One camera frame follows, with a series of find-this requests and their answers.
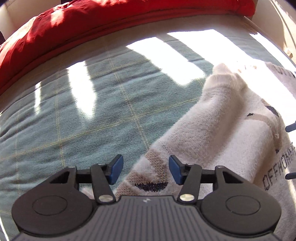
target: sunlight patch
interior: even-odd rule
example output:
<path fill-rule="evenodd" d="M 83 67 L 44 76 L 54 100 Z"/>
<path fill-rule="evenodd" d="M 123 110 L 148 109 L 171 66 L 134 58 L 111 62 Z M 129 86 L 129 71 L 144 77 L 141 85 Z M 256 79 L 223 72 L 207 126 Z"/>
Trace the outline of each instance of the sunlight patch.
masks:
<path fill-rule="evenodd" d="M 76 106 L 88 118 L 93 116 L 96 94 L 85 62 L 76 63 L 69 68 L 68 77 Z"/>
<path fill-rule="evenodd" d="M 64 20 L 64 10 L 61 8 L 54 8 L 54 12 L 50 15 L 50 23 L 52 27 L 61 24 Z"/>
<path fill-rule="evenodd" d="M 206 61 L 214 66 L 224 63 L 234 71 L 237 63 L 250 63 L 252 58 L 243 50 L 237 47 L 224 35 L 216 30 L 209 29 L 204 31 L 174 32 L 168 35 L 178 39 L 197 54 L 201 55 Z"/>
<path fill-rule="evenodd" d="M 290 173 L 289 169 L 287 168 L 285 170 L 285 175 L 287 175 L 288 173 Z M 287 183 L 288 183 L 288 186 L 289 186 L 289 191 L 290 191 L 290 194 L 292 196 L 292 199 L 294 201 L 294 208 L 296 210 L 296 203 L 295 203 L 295 200 L 296 200 L 296 189 L 295 189 L 295 186 L 293 184 L 293 180 L 287 180 Z"/>
<path fill-rule="evenodd" d="M 171 46 L 153 37 L 127 46 L 151 61 L 179 85 L 187 85 L 194 79 L 205 77 L 205 73 Z"/>
<path fill-rule="evenodd" d="M 2 222 L 1 216 L 0 216 L 0 227 L 2 229 L 2 232 L 4 233 L 4 236 L 6 238 L 6 241 L 9 241 L 9 237 L 8 237 L 6 231 L 5 231 L 5 228 L 4 228 L 4 225 L 3 225 L 3 222 Z"/>
<path fill-rule="evenodd" d="M 39 82 L 38 84 L 35 85 L 35 105 L 34 105 L 34 109 L 35 109 L 35 113 L 36 115 L 39 114 L 40 112 L 40 102 L 41 102 L 41 82 Z"/>

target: metal pin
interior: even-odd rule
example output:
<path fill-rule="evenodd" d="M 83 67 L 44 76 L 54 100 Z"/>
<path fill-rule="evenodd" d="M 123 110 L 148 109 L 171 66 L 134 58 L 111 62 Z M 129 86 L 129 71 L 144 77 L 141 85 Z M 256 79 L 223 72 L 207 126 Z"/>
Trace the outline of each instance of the metal pin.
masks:
<path fill-rule="evenodd" d="M 291 180 L 291 179 L 295 179 L 295 178 L 296 178 L 296 172 L 288 173 L 285 176 L 286 180 Z"/>
<path fill-rule="evenodd" d="M 180 196 L 180 199 L 184 202 L 190 202 L 194 200 L 194 196 L 192 194 L 185 193 Z"/>
<path fill-rule="evenodd" d="M 296 130 L 296 122 L 291 124 L 291 125 L 286 126 L 286 128 L 285 128 L 286 132 L 291 132 L 291 131 L 294 131 L 294 130 Z"/>
<path fill-rule="evenodd" d="M 113 201 L 113 197 L 111 196 L 111 195 L 101 195 L 101 196 L 99 196 L 99 200 L 101 201 L 101 202 L 111 202 L 111 201 Z"/>

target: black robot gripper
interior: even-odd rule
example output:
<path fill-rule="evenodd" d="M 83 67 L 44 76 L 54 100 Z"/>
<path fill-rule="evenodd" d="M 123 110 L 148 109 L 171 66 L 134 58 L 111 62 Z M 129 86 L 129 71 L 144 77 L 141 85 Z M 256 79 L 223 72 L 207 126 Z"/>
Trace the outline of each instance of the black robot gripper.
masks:
<path fill-rule="evenodd" d="M 174 155 L 168 167 L 183 185 L 176 200 L 150 193 L 116 201 L 109 185 L 123 168 L 121 155 L 86 170 L 65 168 L 15 201 L 12 217 L 20 234 L 14 240 L 279 240 L 273 231 L 280 205 L 259 187 L 224 166 L 204 170 Z M 80 183 L 92 184 L 94 200 L 79 191 Z M 201 183 L 213 184 L 204 199 L 198 199 Z"/>
<path fill-rule="evenodd" d="M 291 125 L 288 125 L 288 126 L 286 126 L 286 128 L 285 128 L 285 131 L 286 131 L 286 132 L 291 132 L 291 131 L 294 131 L 294 130 L 296 130 L 296 121 L 295 121 L 295 123 L 293 123 L 293 124 L 291 124 Z"/>

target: plaid fabric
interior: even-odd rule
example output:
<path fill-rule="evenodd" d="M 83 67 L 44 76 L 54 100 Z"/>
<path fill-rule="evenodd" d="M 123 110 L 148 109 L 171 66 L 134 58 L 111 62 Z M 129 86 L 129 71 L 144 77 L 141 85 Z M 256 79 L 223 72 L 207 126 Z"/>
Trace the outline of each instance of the plaid fabric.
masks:
<path fill-rule="evenodd" d="M 219 17 L 212 18 L 219 22 Z M 153 24 L 147 25 L 148 32 L 156 26 Z M 244 34 L 235 36 L 242 29 Z M 220 32 L 250 56 L 280 65 L 246 29 L 225 25 L 220 26 Z M 30 75 L 40 84 L 22 87 L 2 112 L 0 217 L 9 238 L 18 233 L 10 212 L 19 196 L 66 166 L 86 169 L 107 163 L 119 153 L 125 162 L 112 187 L 116 188 L 150 144 L 201 96 L 213 65 L 181 41 L 168 34 L 156 35 L 204 72 L 204 77 L 187 85 L 176 83 L 127 44 L 114 47 L 109 40 L 116 37 L 122 35 L 115 33 L 68 51 L 72 63 L 80 62 L 73 67 L 64 64 L 64 54 L 40 67 L 39 75 Z M 96 45 L 101 50 L 92 53 Z M 42 77 L 41 73 L 49 73 L 51 68 L 52 74 Z M 5 240 L 1 230 L 0 239 Z"/>

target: white wall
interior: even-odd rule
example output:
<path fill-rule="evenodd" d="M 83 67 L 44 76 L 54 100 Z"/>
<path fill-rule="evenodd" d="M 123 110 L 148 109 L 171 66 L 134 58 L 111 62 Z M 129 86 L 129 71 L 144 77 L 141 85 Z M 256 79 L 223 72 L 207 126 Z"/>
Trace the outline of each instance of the white wall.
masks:
<path fill-rule="evenodd" d="M 3 34 L 5 39 L 8 39 L 17 28 L 14 26 L 13 21 L 11 20 L 8 11 L 6 9 L 6 5 L 3 4 L 0 7 L 0 31 Z"/>
<path fill-rule="evenodd" d="M 16 28 L 20 28 L 32 17 L 59 4 L 61 0 L 15 0 L 7 10 Z"/>
<path fill-rule="evenodd" d="M 296 11 L 285 0 L 258 0 L 252 21 L 296 63 Z"/>

